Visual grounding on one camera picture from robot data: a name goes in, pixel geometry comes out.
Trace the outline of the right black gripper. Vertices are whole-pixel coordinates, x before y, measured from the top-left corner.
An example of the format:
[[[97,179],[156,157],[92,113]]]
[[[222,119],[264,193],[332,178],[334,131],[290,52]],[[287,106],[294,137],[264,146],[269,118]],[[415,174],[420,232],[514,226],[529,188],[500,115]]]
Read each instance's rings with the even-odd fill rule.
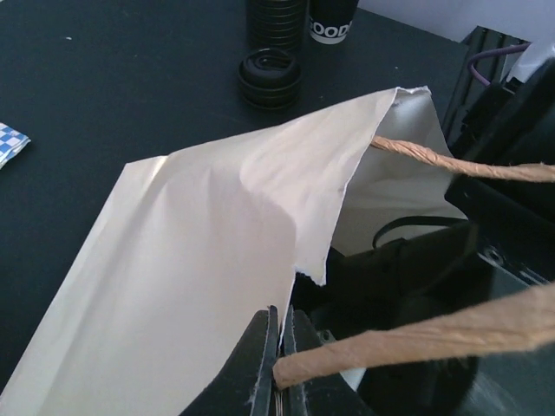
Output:
[[[297,276],[294,309],[309,317],[322,345],[553,281],[553,185],[456,179],[446,198],[467,218],[397,219],[383,232],[432,230],[351,256],[331,250],[322,287]],[[551,415],[554,349],[366,369],[347,384],[374,415]]]

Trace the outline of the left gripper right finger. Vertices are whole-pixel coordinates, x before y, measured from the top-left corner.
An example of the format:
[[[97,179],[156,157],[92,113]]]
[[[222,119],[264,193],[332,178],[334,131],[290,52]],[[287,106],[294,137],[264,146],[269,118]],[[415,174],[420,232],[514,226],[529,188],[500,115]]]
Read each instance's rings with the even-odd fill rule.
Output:
[[[320,347],[309,317],[290,307],[284,325],[284,356]],[[308,380],[284,390],[284,415],[371,416],[374,413],[340,374]]]

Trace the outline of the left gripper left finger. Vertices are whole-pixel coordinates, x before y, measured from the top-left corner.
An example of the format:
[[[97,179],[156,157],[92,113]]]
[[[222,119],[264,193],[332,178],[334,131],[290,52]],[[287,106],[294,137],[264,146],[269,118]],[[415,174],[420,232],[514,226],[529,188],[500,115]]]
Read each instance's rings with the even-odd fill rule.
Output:
[[[270,306],[255,313],[217,376],[181,415],[273,415],[277,357],[278,310]]]

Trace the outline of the cream paper bag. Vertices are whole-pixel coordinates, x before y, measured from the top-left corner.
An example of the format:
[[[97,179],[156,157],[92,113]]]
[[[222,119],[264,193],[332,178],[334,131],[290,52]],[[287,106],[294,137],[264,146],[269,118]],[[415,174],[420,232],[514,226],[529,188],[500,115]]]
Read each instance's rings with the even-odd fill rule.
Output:
[[[175,415],[249,323],[282,328],[293,280],[332,244],[419,208],[449,176],[380,151],[443,154],[426,88],[127,165],[1,396],[4,415]]]

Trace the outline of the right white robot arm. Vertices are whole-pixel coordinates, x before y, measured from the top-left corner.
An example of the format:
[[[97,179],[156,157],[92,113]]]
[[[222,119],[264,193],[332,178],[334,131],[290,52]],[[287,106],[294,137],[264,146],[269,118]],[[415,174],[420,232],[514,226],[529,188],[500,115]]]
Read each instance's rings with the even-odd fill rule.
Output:
[[[489,165],[554,161],[554,47],[519,45],[461,122],[453,155]],[[294,289],[299,347],[366,329],[393,329],[540,289],[554,280],[554,186],[458,176],[454,216],[412,215],[382,225],[371,244],[331,250],[330,279]],[[357,369],[307,382],[304,415],[551,415],[554,348]]]

